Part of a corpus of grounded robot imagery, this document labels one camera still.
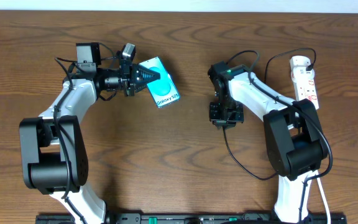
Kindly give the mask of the blue screen Galaxy smartphone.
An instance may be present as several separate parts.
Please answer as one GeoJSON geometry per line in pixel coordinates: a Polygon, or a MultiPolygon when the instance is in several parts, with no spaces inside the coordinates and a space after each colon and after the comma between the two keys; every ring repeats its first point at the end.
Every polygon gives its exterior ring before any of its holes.
{"type": "Polygon", "coordinates": [[[159,57],[143,61],[140,64],[160,74],[160,79],[147,84],[147,88],[158,108],[167,106],[180,99],[180,94],[159,57]]]}

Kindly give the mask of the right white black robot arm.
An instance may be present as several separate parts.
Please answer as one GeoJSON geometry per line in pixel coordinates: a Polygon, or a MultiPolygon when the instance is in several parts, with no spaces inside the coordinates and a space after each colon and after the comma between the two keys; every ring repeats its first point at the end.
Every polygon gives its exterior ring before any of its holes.
{"type": "Polygon", "coordinates": [[[304,223],[310,183],[325,176],[333,166],[333,154],[315,105],[278,94],[261,82],[251,68],[230,68],[226,62],[210,67],[216,102],[209,105],[209,120],[223,130],[244,121],[247,107],[263,122],[268,159],[278,176],[275,219],[304,223]]]}

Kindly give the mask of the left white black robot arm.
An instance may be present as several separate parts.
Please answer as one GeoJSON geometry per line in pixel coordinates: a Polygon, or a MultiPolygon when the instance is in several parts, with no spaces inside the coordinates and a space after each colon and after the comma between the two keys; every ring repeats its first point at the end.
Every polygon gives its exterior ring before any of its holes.
{"type": "Polygon", "coordinates": [[[127,43],[109,58],[118,67],[101,67],[102,43],[77,43],[77,59],[55,61],[65,73],[62,91],[47,110],[19,125],[24,183],[58,200],[66,215],[37,215],[36,223],[117,223],[87,182],[89,164],[80,123],[88,109],[104,100],[102,91],[133,96],[160,74],[133,62],[135,45],[127,43]]]}

